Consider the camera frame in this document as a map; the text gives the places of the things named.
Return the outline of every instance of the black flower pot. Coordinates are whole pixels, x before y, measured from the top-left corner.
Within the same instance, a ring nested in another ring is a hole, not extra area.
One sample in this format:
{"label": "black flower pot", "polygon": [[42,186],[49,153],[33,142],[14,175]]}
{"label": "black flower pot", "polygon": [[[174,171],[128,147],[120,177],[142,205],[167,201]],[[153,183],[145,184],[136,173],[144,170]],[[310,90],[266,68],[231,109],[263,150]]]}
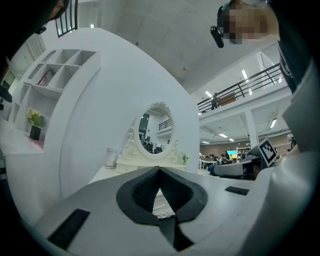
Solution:
{"label": "black flower pot", "polygon": [[41,128],[32,125],[30,131],[30,138],[34,141],[38,141],[40,138]]}

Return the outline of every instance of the white curved wall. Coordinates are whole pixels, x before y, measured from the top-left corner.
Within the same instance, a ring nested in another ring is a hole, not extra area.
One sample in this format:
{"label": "white curved wall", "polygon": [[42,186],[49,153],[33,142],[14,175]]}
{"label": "white curved wall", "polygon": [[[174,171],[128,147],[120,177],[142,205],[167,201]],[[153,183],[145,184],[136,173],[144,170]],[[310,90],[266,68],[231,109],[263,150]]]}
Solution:
{"label": "white curved wall", "polygon": [[60,158],[63,198],[88,184],[103,165],[107,148],[122,150],[138,111],[154,102],[166,102],[171,109],[178,151],[190,156],[187,170],[197,172],[197,105],[161,65],[126,40],[99,28],[65,35],[58,46],[97,51],[101,57],[101,69],[78,99],[64,134]]}

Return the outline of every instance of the shelving unit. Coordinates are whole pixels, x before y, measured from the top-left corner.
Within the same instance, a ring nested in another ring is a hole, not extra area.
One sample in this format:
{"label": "shelving unit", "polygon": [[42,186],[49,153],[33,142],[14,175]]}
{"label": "shelving unit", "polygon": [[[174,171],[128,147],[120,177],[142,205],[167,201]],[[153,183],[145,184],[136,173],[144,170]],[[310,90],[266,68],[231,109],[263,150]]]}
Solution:
{"label": "shelving unit", "polygon": [[51,79],[47,87],[56,90],[64,90],[67,83],[78,71],[78,69],[79,66],[64,65],[57,73],[57,76],[54,76]]}
{"label": "shelving unit", "polygon": [[9,122],[14,123],[16,121],[19,109],[20,109],[20,105],[18,103],[16,103],[16,102],[13,103],[12,109],[11,109],[11,113],[10,113],[10,116],[9,116]]}
{"label": "shelving unit", "polygon": [[95,54],[94,51],[80,50],[74,56],[72,56],[65,64],[82,66]]}
{"label": "shelving unit", "polygon": [[48,63],[65,64],[77,52],[80,52],[80,51],[76,50],[76,49],[63,49],[63,50],[60,50],[60,51],[56,51],[54,56],[52,56],[48,60]]}
{"label": "shelving unit", "polygon": [[[18,130],[30,132],[27,111],[33,108],[45,117],[45,126],[41,128],[40,141],[44,141],[54,109],[69,81],[95,52],[79,49],[56,49],[39,62],[31,74],[21,80],[20,90],[14,95],[9,121]],[[52,79],[47,86],[38,85],[47,71]]]}
{"label": "shelving unit", "polygon": [[241,160],[241,155],[246,151],[246,150],[251,150],[250,146],[247,147],[236,147],[236,151],[237,151],[237,159],[236,162],[239,163]]}
{"label": "shelving unit", "polygon": [[58,73],[58,71],[63,67],[62,64],[43,64],[38,72],[34,75],[34,77],[31,79],[31,83],[33,85],[38,85],[40,80],[44,77],[44,75],[48,72],[51,71],[53,77]]}
{"label": "shelving unit", "polygon": [[19,105],[21,105],[22,101],[24,100],[24,97],[26,96],[26,93],[27,93],[30,86],[31,86],[30,84],[23,83],[21,91],[20,91],[20,95],[18,97],[18,102],[17,102]]}
{"label": "shelving unit", "polygon": [[50,52],[44,59],[43,59],[43,63],[46,63],[57,51],[53,50],[52,52]]}

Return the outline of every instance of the ornate mirror frame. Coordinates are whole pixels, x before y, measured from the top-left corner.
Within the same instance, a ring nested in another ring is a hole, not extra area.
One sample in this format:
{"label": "ornate mirror frame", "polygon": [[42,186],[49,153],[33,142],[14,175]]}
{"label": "ornate mirror frame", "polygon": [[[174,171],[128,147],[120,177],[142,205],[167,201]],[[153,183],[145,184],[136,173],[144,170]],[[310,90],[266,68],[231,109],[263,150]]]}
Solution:
{"label": "ornate mirror frame", "polygon": [[[143,147],[139,138],[139,125],[141,117],[148,112],[150,109],[158,108],[163,110],[171,120],[171,140],[168,147],[161,153],[151,154]],[[137,114],[133,126],[129,129],[128,140],[126,145],[122,150],[122,154],[119,156],[119,160],[122,161],[138,161],[138,162],[149,162],[150,166],[162,164],[166,166],[165,163],[175,164],[178,161],[177,153],[177,129],[176,121],[165,102],[156,102],[148,105],[143,110],[139,111]]]}

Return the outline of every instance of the computer monitor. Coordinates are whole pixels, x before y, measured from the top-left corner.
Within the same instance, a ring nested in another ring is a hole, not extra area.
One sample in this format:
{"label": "computer monitor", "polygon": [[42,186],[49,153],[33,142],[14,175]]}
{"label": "computer monitor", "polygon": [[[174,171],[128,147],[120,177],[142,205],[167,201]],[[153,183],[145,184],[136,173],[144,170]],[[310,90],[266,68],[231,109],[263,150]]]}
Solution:
{"label": "computer monitor", "polygon": [[238,152],[236,150],[229,150],[229,151],[227,151],[227,153],[229,155],[237,155],[238,154]]}

